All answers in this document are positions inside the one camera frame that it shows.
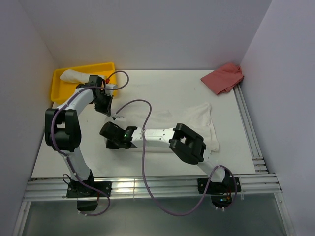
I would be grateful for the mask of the white printed t-shirt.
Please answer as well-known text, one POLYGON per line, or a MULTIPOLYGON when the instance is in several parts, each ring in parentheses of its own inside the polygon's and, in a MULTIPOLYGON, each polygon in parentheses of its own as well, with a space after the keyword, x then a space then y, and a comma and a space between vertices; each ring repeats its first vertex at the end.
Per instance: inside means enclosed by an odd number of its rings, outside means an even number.
MULTIPOLYGON (((127 127, 142 127, 148 114, 147 108, 145 103, 135 102, 125 107, 118 115, 126 118, 127 127)), ((146 128, 174 128, 178 123, 182 123, 204 138, 204 143, 210 152, 219 152, 220 146, 210 113, 211 105, 209 103, 186 109, 152 110, 146 128)), ((105 121, 112 122, 112 118, 107 118, 105 121)))

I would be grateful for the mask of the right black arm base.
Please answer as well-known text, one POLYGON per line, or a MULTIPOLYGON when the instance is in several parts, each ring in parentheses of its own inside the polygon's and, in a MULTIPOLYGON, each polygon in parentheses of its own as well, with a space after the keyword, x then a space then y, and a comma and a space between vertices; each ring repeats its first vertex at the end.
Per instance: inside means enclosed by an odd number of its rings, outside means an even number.
MULTIPOLYGON (((197 190, 200 194, 203 194, 205 191, 207 181, 208 178, 197 179, 197 190)), ((223 182, 210 182, 206 190, 206 195, 211 196, 211 203, 215 208, 224 210, 233 202, 235 193, 240 193, 241 191, 242 188, 239 178, 233 178, 232 176, 227 175, 223 182)))

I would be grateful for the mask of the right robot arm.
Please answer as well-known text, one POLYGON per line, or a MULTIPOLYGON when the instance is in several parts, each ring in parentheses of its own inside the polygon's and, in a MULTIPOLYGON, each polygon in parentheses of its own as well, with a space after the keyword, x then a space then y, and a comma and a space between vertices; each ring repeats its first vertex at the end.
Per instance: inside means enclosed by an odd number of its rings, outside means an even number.
POLYGON ((107 149, 173 152, 182 162, 196 165, 210 176, 217 191, 225 191, 230 186, 226 170, 211 158, 204 138, 182 123, 168 129, 142 129, 136 126, 122 129, 109 121, 99 134, 106 139, 107 149))

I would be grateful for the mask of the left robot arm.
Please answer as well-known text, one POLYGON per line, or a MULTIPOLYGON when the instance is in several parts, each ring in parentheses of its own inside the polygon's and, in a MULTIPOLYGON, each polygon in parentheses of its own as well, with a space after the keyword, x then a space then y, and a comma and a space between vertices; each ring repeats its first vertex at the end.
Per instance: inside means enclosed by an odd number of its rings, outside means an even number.
POLYGON ((111 116, 113 91, 117 88, 109 79, 91 75, 67 101, 45 112, 45 142, 63 157, 71 173, 68 187, 84 196, 94 194, 96 184, 80 150, 82 134, 78 116, 89 104, 94 104, 97 112, 111 116))

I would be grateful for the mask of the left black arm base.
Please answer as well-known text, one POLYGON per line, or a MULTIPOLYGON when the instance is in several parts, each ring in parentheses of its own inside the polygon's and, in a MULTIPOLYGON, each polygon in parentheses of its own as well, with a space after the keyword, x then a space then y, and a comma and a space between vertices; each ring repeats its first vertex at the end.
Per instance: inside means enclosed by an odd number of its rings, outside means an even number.
POLYGON ((66 197, 68 199, 77 199, 77 209, 80 212, 90 212, 96 210, 100 197, 108 199, 110 205, 110 195, 112 190, 111 181, 95 181, 95 178, 90 171, 87 180, 83 180, 82 184, 76 178, 72 179, 68 174, 63 174, 62 180, 67 184, 66 197))

